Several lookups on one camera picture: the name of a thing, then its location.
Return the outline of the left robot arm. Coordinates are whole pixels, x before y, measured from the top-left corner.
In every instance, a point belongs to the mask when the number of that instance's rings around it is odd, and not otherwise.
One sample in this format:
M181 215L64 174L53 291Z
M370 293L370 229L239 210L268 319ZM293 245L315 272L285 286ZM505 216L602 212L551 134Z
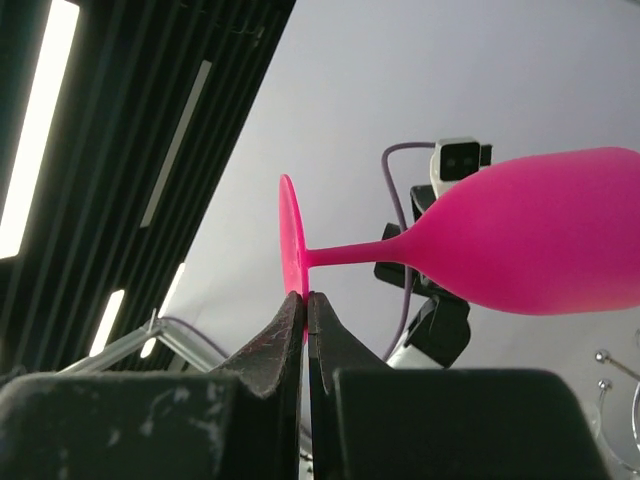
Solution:
M417 221L435 202L435 194L429 185L413 186L410 200ZM403 288L404 270L400 264L378 262L373 272L376 279ZM470 306L415 270L412 282L411 293L426 301L406 325L387 364L396 369L448 369L470 342Z

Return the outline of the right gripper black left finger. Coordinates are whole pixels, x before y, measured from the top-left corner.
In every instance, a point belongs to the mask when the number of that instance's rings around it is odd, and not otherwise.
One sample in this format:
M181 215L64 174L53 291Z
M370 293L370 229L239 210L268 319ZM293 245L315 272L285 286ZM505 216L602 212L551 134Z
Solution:
M294 479L305 304L207 373L35 373L1 391L5 479Z

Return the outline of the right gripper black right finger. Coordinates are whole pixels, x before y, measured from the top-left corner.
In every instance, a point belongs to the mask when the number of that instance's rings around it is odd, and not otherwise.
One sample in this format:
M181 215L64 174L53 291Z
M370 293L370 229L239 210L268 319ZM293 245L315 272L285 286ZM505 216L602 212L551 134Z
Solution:
M606 479L573 391L538 369L396 370L307 305L318 479Z

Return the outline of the pink wine glass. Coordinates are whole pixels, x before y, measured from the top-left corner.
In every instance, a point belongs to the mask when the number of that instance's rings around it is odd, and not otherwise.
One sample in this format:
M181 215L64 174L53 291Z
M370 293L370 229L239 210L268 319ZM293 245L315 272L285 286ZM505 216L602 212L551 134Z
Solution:
M314 267L389 262L479 306L566 315L639 303L639 155L623 147L547 153L482 169L385 240L311 249L291 178L279 180L287 292Z

